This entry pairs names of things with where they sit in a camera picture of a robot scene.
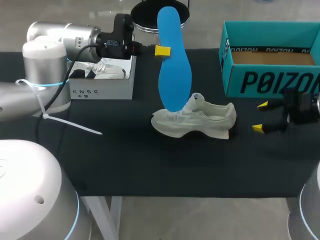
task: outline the black clamp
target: black clamp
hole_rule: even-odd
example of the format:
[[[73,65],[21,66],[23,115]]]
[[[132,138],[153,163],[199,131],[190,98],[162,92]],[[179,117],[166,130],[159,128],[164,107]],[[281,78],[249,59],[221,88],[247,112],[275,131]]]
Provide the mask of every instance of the black clamp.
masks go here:
[[[320,118],[319,99],[318,94],[287,88],[282,99],[268,100],[257,107],[259,111],[283,107],[279,122],[253,125],[252,128],[256,132],[268,134],[277,131],[285,132],[289,123],[301,125],[317,122]]]

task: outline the black cable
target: black cable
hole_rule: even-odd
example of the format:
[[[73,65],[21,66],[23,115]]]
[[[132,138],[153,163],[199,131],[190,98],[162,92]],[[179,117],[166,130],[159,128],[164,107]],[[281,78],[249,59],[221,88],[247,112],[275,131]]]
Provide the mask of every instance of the black cable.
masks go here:
[[[44,109],[47,111],[51,105],[54,103],[54,101],[57,99],[57,97],[59,96],[59,94],[61,93],[62,89],[64,88],[64,86],[66,85],[67,80],[69,79],[69,75],[71,73],[72,68],[74,67],[77,59],[79,58],[80,54],[86,50],[87,48],[96,48],[99,47],[100,45],[97,43],[93,43],[93,44],[89,44],[87,46],[84,46],[83,48],[81,48],[81,50],[78,52],[78,54],[75,56],[74,60],[72,61],[68,71],[66,72],[65,78],[62,82],[62,84],[59,86],[59,88],[57,89],[57,91],[55,92],[54,96],[52,97],[52,99],[48,102],[48,104],[44,107]]]
[[[97,48],[99,47],[100,45],[97,44],[97,43],[93,43],[93,44],[89,44],[89,45],[86,45],[84,46],[83,48],[80,49],[80,51],[77,53],[77,55],[75,56],[74,60],[72,61],[68,71],[66,72],[65,74],[65,77],[62,81],[62,84],[59,86],[59,88],[57,89],[57,91],[55,92],[55,94],[53,95],[53,97],[51,98],[51,100],[47,103],[47,105],[44,106],[44,109],[47,111],[51,105],[55,102],[55,100],[57,99],[57,97],[59,96],[59,94],[61,93],[61,91],[63,90],[64,86],[66,85],[67,83],[67,80],[69,79],[69,75],[71,73],[71,70],[72,68],[74,67],[76,61],[78,60],[80,54],[86,50],[87,48]],[[42,120],[42,117],[43,117],[43,113],[40,114],[39,116],[39,119],[36,123],[36,126],[35,126],[35,141],[37,144],[40,144],[40,140],[39,140],[39,126],[40,126],[40,122]]]

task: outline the poizon logo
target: poizon logo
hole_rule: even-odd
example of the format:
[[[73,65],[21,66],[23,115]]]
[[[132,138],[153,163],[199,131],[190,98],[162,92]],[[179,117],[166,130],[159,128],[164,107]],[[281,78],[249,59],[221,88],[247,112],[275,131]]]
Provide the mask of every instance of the poizon logo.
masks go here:
[[[221,72],[224,70],[224,64],[225,64],[225,60],[227,59],[229,47],[230,47],[229,38],[226,38],[225,45],[224,45],[224,51],[221,56]]]

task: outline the yellow clamp tip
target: yellow clamp tip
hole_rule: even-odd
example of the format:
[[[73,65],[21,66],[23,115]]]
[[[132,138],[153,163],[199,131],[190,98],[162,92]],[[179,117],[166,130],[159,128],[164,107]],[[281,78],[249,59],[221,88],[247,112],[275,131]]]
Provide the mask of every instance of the yellow clamp tip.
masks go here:
[[[159,46],[155,45],[155,56],[163,56],[163,57],[169,57],[171,52],[171,47],[169,46]]]
[[[262,124],[258,124],[258,125],[253,125],[252,126],[252,129],[256,132],[259,132],[259,133],[265,133],[263,130],[262,130]]]
[[[262,107],[265,107],[265,106],[267,106],[267,105],[268,105],[268,101],[260,104],[260,105],[258,106],[258,108],[262,108]]]

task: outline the blue insole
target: blue insole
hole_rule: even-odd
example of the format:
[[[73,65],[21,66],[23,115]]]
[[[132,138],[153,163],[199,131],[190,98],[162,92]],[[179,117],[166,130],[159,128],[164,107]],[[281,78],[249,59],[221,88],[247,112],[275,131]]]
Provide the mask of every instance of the blue insole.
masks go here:
[[[170,47],[159,74],[159,94],[170,112],[180,111],[187,103],[191,89],[191,67],[185,51],[180,18],[174,7],[162,8],[157,17],[160,45]]]

